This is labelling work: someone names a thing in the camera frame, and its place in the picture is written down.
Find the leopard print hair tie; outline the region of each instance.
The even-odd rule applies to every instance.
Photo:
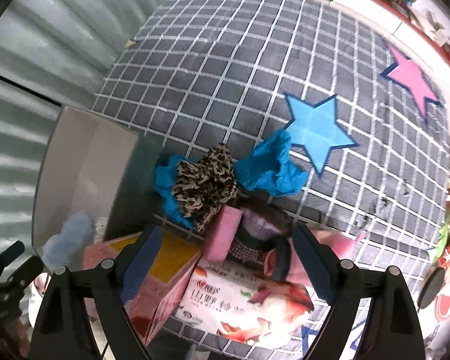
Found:
[[[198,162],[180,161],[172,194],[185,218],[194,219],[194,230],[202,233],[223,204],[236,197],[232,156],[220,144]]]

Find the blue star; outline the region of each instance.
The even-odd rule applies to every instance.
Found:
[[[358,144],[337,124],[336,95],[310,105],[285,93],[292,120],[284,127],[292,144],[302,146],[321,177],[330,151]]]

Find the corrugated metal wall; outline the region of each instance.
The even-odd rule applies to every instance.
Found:
[[[59,108],[0,80],[0,251],[17,239],[31,250],[35,185]]]
[[[166,0],[14,0],[0,19],[0,75],[90,107],[125,42]]]
[[[0,75],[90,107],[126,41],[166,0],[13,0],[0,19]],[[0,80],[0,251],[32,250],[35,186],[59,108]]]

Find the blue tissue paper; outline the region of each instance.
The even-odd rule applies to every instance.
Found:
[[[163,212],[172,221],[192,229],[193,224],[191,220],[184,218],[179,210],[179,204],[177,203],[175,196],[172,195],[172,188],[178,173],[176,168],[182,160],[186,160],[186,158],[182,155],[173,155],[168,159],[167,166],[157,166],[157,168],[155,168],[154,187],[155,191],[163,198]]]
[[[308,172],[298,169],[290,161],[291,147],[288,132],[274,132],[257,145],[250,157],[235,163],[236,180],[249,191],[266,190],[275,197],[297,193],[307,182]]]

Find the snack package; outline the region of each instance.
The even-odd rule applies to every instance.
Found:
[[[176,317],[244,344],[279,348],[313,311],[305,286],[275,282],[235,262],[201,259]]]

